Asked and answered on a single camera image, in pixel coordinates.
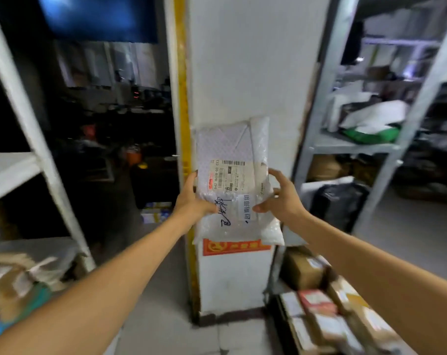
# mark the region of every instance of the person's left arm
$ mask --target person's left arm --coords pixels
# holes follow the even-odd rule
[[[197,199],[192,173],[159,228],[0,336],[0,355],[101,355],[177,240],[216,206]]]

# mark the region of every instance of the red box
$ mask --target red box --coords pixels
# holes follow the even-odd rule
[[[337,305],[321,290],[300,290],[297,292],[304,309],[315,314],[336,316]]]

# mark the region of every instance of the barcode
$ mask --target barcode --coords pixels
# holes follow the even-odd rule
[[[244,166],[245,163],[239,160],[224,160],[223,164],[228,164],[229,166]]]
[[[218,185],[217,185],[218,188],[222,187],[222,182],[223,182],[223,169],[222,169],[222,172],[219,172],[219,181],[218,181]]]

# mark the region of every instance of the forearm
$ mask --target forearm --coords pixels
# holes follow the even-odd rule
[[[447,281],[310,214],[292,230],[320,253],[419,353],[447,354]]]
[[[0,337],[0,354],[102,354],[159,264],[187,231],[186,217],[185,212],[173,214],[155,231],[7,330]]]

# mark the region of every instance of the white plastic bag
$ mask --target white plastic bag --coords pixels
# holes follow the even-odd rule
[[[252,207],[273,193],[268,178],[269,117],[204,128],[195,134],[197,195],[219,207],[197,223],[194,244],[249,241],[284,244],[279,220]]]

